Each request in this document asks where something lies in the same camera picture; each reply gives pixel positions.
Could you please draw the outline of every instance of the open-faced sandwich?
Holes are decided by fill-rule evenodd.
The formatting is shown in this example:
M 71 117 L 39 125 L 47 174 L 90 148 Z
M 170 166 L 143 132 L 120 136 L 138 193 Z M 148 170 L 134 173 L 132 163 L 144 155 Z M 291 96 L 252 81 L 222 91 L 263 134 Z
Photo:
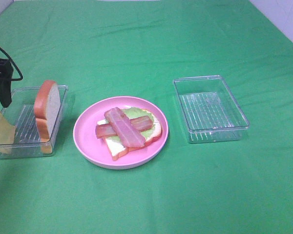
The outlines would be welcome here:
M 159 120 L 148 110 L 115 107 L 106 111 L 104 117 L 97 122 L 95 132 L 107 144 L 114 161 L 150 145 L 162 134 Z

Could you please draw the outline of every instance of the toy bread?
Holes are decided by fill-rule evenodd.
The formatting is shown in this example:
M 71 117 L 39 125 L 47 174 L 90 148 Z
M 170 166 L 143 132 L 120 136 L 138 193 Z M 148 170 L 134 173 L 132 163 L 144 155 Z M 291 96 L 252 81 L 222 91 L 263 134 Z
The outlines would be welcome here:
M 34 104 L 34 114 L 41 142 L 48 142 L 61 105 L 58 85 L 53 80 L 45 80 L 41 85 Z M 52 153 L 52 145 L 42 146 L 44 154 Z

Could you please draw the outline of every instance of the clear plastic container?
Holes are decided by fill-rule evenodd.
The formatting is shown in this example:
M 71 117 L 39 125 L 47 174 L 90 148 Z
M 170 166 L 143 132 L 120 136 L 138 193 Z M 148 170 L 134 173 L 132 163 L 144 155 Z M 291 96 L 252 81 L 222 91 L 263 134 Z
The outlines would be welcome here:
M 189 143 L 240 140 L 245 135 L 249 121 L 221 76 L 179 78 L 173 84 Z
M 36 126 L 34 116 L 34 103 L 40 87 L 19 88 L 12 91 L 12 103 L 7 108 L 3 108 L 1 113 L 7 121 L 16 126 L 13 144 L 0 144 L 0 148 L 10 149 L 10 154 L 0 153 L 0 158 L 21 158 L 21 157 L 41 157 L 52 156 L 43 154 L 41 146 L 52 146 L 54 148 L 56 136 L 63 118 L 64 106 L 66 105 L 66 95 L 68 87 L 59 85 L 61 105 L 51 138 L 47 142 L 40 142 L 40 136 Z

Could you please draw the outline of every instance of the cheese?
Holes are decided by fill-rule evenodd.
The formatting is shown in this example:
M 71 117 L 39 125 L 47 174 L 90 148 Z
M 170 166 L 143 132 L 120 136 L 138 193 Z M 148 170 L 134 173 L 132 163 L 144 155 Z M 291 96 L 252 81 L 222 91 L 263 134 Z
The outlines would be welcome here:
M 16 127 L 11 125 L 0 112 L 0 144 L 13 144 Z M 10 154 L 11 148 L 0 148 L 1 153 Z

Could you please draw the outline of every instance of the plate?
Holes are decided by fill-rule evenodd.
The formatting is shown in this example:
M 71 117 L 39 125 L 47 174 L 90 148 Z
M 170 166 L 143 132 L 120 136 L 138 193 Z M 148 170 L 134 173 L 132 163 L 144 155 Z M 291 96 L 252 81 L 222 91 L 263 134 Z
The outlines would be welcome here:
M 95 135 L 96 123 L 104 119 L 105 111 L 111 108 L 139 107 L 151 111 L 162 125 L 161 137 L 149 146 L 131 151 L 116 161 L 108 151 L 107 145 Z M 168 123 L 164 113 L 153 103 L 131 96 L 110 97 L 88 107 L 77 119 L 73 130 L 74 142 L 78 150 L 90 162 L 109 169 L 129 169 L 138 167 L 154 158 L 164 146 L 168 137 Z

